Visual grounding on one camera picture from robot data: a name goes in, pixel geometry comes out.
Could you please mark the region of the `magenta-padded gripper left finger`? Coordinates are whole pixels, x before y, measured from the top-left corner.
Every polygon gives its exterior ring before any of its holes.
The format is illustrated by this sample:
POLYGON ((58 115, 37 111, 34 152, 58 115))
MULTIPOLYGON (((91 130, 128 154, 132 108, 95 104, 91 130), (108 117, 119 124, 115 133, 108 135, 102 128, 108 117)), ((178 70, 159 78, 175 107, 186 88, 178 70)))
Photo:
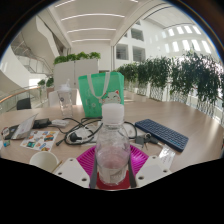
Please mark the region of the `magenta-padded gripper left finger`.
POLYGON ((78 186, 94 189, 97 183, 95 147, 90 147, 77 158, 68 158, 55 171, 55 175, 78 186))

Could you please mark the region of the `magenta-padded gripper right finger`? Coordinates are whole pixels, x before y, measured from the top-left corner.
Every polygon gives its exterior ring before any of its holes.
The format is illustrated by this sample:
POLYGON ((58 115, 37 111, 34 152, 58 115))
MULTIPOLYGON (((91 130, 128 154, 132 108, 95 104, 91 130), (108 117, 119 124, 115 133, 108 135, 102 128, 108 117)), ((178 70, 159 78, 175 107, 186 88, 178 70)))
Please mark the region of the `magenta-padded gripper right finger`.
POLYGON ((171 173, 156 155, 148 156, 137 147, 131 145, 128 162, 131 188, 140 188, 157 181, 171 173))

